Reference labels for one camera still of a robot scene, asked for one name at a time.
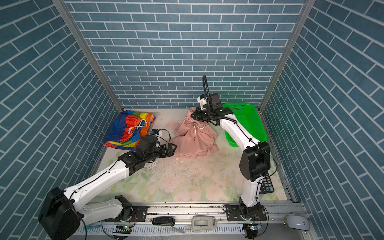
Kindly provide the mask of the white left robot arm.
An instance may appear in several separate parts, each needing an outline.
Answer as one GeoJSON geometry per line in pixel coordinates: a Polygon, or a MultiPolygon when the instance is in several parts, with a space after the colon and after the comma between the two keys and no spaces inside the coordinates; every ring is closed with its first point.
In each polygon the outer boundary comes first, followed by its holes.
{"type": "Polygon", "coordinates": [[[90,204],[90,201],[110,186],[141,170],[147,163],[172,157],[176,149],[173,143],[160,144],[153,135],[141,138],[133,151],[122,154],[101,172],[64,190],[50,190],[40,211],[39,223],[52,240],[66,240],[79,227],[99,221],[131,221],[134,210],[123,196],[98,204],[90,204]]]}

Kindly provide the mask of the colourful striped shorts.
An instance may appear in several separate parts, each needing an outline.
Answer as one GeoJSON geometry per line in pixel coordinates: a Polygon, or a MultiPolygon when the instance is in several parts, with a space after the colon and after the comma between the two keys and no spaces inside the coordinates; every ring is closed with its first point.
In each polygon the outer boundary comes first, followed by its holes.
{"type": "Polygon", "coordinates": [[[105,138],[105,147],[119,150],[134,150],[140,139],[147,135],[155,121],[152,113],[124,111],[118,114],[105,138]]]}

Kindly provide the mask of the pink cloth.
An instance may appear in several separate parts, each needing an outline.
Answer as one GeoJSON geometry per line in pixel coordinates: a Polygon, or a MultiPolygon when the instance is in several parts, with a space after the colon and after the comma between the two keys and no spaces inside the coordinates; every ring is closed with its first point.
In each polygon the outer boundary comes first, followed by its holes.
{"type": "Polygon", "coordinates": [[[196,108],[189,109],[174,131],[175,137],[171,143],[177,146],[175,157],[196,159],[212,155],[219,150],[216,144],[217,133],[208,123],[192,118],[195,110],[196,108]]]}

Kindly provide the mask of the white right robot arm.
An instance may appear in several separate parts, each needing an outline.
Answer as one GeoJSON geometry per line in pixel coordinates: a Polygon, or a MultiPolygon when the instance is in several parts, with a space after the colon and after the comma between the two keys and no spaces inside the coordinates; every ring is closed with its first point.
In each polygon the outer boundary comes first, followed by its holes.
{"type": "Polygon", "coordinates": [[[229,108],[201,109],[197,107],[191,114],[194,120],[220,126],[232,139],[243,154],[239,163],[240,171],[245,178],[243,193],[240,197],[239,209],[244,219],[260,215],[262,210],[259,195],[266,174],[271,168],[269,145],[255,139],[237,120],[229,108]]]}

